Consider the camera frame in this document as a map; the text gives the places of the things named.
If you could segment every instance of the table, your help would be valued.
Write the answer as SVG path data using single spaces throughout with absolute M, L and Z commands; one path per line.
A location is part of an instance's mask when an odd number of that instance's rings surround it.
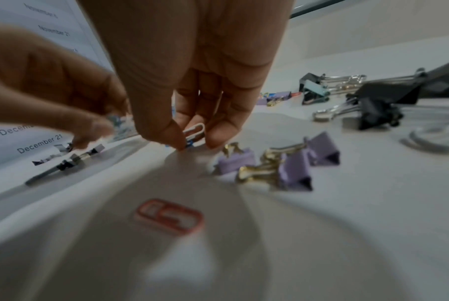
M 306 72 L 372 79 L 447 61 L 449 37 L 411 42 L 275 69 L 264 90 L 296 90 Z M 237 185 L 210 175 L 216 151 L 141 138 L 34 189 L 21 184 L 50 165 L 0 169 L 0 300 L 449 301 L 449 155 L 404 144 L 418 121 L 359 132 L 352 118 L 309 120 L 338 102 L 256 107 L 235 139 L 260 154 L 328 131 L 342 164 L 314 168 L 313 192 Z M 135 223 L 154 197 L 200 210 L 205 227 L 176 238 Z

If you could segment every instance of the wall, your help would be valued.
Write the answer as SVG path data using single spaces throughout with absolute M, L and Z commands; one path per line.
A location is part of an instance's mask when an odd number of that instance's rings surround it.
M 346 0 L 289 22 L 274 68 L 449 35 L 449 0 Z

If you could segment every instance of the small purple binder clip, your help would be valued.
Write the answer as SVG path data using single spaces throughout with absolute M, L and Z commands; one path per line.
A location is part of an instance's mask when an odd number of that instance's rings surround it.
M 254 152 L 249 148 L 240 149 L 237 142 L 225 145 L 223 152 L 224 156 L 218 159 L 218 169 L 222 175 L 235 172 L 243 166 L 256 165 Z
M 280 186 L 312 191 L 308 150 L 301 149 L 292 155 L 283 156 L 285 160 L 278 169 Z
M 309 150 L 308 156 L 312 166 L 340 165 L 340 151 L 326 131 L 312 139 L 304 137 L 304 144 Z
M 292 97 L 291 91 L 279 92 L 273 96 L 274 99 L 282 98 L 282 100 L 288 100 L 291 97 Z
M 268 104 L 268 99 L 266 97 L 258 99 L 256 106 L 265 106 Z

